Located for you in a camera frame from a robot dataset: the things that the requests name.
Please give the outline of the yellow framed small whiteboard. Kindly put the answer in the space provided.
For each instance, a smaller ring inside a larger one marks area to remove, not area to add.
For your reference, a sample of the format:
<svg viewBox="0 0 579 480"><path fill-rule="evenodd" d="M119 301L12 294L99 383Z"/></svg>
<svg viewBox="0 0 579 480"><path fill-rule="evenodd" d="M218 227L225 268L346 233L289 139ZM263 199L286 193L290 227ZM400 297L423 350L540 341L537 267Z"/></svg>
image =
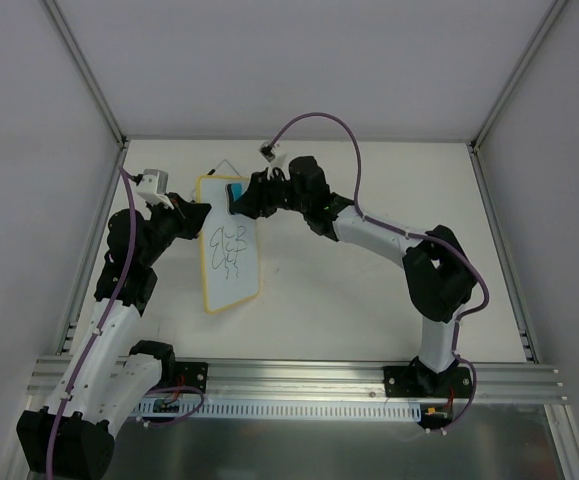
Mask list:
<svg viewBox="0 0 579 480"><path fill-rule="evenodd" d="M199 202L212 209L200 232L204 309L216 314L255 298L260 292L260 256L256 222L230 215L225 186L245 177L201 176Z"/></svg>

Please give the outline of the blue bone shaped eraser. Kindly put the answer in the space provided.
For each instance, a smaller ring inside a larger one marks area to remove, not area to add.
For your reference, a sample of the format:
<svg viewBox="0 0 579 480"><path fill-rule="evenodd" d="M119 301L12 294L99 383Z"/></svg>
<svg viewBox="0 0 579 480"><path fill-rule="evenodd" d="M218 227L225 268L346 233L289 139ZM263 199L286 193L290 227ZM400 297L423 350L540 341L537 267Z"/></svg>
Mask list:
<svg viewBox="0 0 579 480"><path fill-rule="evenodd" d="M227 210L230 215L241 215L242 208L239 199L243 195L242 183L229 183L225 186L227 196Z"/></svg>

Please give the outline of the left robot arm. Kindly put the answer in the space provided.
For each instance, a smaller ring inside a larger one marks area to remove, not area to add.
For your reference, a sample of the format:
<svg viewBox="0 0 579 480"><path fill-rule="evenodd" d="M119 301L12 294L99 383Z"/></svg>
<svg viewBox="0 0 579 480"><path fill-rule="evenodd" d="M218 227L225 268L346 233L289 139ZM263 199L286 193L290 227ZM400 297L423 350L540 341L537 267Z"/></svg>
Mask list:
<svg viewBox="0 0 579 480"><path fill-rule="evenodd" d="M100 479L115 439L139 401L177 379L172 345L141 340L112 371L157 283L154 265L177 239L194 240L211 211L170 193L143 216L135 207L108 220L107 250L88 327L43 407L24 411L16 433L31 471L47 478Z"/></svg>

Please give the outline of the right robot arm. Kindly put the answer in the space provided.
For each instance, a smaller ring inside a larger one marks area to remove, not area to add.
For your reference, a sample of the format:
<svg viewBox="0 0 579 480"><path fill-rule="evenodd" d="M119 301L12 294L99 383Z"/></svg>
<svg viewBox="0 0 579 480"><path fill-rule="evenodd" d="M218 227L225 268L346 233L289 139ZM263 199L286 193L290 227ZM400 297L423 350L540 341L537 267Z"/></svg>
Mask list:
<svg viewBox="0 0 579 480"><path fill-rule="evenodd" d="M428 396L449 388L459 365L459 321L476 284L450 229L439 225L406 232L362 216L353 200L330 189L310 156L292 160L287 173L278 168L255 172L245 187L228 185L226 195L231 214L258 219L279 209L298 212L315 234L361 247L402 268L410 300L422 316L421 346L403 381Z"/></svg>

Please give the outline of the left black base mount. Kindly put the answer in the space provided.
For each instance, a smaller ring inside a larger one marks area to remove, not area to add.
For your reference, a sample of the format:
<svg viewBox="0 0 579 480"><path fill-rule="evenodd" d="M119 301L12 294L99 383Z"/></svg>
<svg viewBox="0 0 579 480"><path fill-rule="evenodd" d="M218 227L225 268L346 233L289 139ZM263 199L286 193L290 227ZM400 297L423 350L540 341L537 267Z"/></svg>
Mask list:
<svg viewBox="0 0 579 480"><path fill-rule="evenodd" d="M177 361L174 368L173 385L196 388L206 392L209 365L198 361Z"/></svg>

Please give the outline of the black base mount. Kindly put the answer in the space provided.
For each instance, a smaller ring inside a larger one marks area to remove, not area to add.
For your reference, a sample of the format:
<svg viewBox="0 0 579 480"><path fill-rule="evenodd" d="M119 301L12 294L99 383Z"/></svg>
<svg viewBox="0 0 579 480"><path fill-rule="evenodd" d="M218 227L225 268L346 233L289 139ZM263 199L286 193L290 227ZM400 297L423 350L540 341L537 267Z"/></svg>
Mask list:
<svg viewBox="0 0 579 480"><path fill-rule="evenodd" d="M198 361L177 361L174 368L173 385L196 388L206 392L209 365Z"/></svg>
<svg viewBox="0 0 579 480"><path fill-rule="evenodd" d="M454 362L447 370L435 373L423 364L384 366L383 384L388 398L468 399L473 393L472 375L468 367Z"/></svg>

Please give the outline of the aluminium mounting rail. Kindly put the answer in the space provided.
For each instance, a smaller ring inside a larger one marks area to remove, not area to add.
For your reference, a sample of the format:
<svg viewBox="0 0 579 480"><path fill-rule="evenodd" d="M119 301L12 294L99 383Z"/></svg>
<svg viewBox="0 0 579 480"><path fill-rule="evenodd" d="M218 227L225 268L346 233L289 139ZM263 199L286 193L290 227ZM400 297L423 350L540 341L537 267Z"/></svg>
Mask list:
<svg viewBox="0 0 579 480"><path fill-rule="evenodd" d="M385 362L207 359L205 394L211 399L364 401L393 400L395 379ZM492 404L566 405L570 395L559 370L533 363L477 363L475 400Z"/></svg>

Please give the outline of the left aluminium frame post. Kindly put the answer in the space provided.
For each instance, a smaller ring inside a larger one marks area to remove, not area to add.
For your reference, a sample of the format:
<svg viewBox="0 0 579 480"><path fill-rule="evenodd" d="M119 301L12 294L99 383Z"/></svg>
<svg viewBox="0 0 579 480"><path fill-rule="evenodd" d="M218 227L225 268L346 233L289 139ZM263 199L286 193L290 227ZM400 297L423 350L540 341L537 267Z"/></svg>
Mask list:
<svg viewBox="0 0 579 480"><path fill-rule="evenodd" d="M113 113L98 79L91 68L80 42L76 38L59 2L55 0L41 0L40 4L48 16L48 19L56 31L61 43L66 49L70 61L74 65L79 78L88 91L88 94L100 114L107 130L111 134L114 143L118 147L123 148L127 142L127 137L123 132L116 115Z"/></svg>

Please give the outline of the aluminium frame post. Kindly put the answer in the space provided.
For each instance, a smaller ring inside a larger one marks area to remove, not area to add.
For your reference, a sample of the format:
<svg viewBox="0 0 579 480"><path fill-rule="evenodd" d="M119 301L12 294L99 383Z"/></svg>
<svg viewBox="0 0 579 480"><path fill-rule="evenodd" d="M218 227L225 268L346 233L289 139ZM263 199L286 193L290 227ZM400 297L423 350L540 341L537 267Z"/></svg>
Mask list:
<svg viewBox="0 0 579 480"><path fill-rule="evenodd" d="M542 45L549 37L551 31L563 15L563 12L568 5L568 0L553 0L549 3L547 10L541 17L533 34L523 48L518 60L515 62L479 130L471 140L470 147L474 152L478 152L488 135L493 130L499 117L502 115L515 91L519 87L521 80L524 78L532 62L538 55Z"/></svg>
<svg viewBox="0 0 579 480"><path fill-rule="evenodd" d="M66 49L70 61L74 65L79 78L88 91L88 94L100 114L107 130L111 134L114 143L118 147L123 148L127 142L127 137L123 132L116 115L113 113L98 79L91 68L80 42L76 38L59 2L55 0L41 0L40 4L48 16L48 19L56 31L61 43Z"/></svg>

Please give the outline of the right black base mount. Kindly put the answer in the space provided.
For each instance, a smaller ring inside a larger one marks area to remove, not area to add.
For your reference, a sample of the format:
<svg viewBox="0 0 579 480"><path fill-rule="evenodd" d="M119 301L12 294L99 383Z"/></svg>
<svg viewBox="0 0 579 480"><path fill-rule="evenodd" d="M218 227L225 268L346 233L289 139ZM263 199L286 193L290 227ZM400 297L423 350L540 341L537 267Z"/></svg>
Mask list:
<svg viewBox="0 0 579 480"><path fill-rule="evenodd" d="M435 373L423 364L384 366L383 384L388 398L468 399L473 393L472 375L468 367L454 362L447 370Z"/></svg>

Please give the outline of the right aluminium frame post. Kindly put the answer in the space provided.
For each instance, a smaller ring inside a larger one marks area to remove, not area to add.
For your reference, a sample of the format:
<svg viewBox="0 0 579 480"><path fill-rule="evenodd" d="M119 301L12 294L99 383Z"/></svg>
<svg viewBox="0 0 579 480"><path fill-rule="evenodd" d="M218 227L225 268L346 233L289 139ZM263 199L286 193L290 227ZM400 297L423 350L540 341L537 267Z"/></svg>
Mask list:
<svg viewBox="0 0 579 480"><path fill-rule="evenodd" d="M521 80L524 78L532 62L538 55L542 45L549 37L551 31L563 15L563 12L568 5L568 0L553 0L549 3L547 10L541 17L533 34L523 48L518 60L515 62L479 130L471 140L470 147L474 152L478 152L488 135L493 130L499 117L502 115L515 91L519 87Z"/></svg>

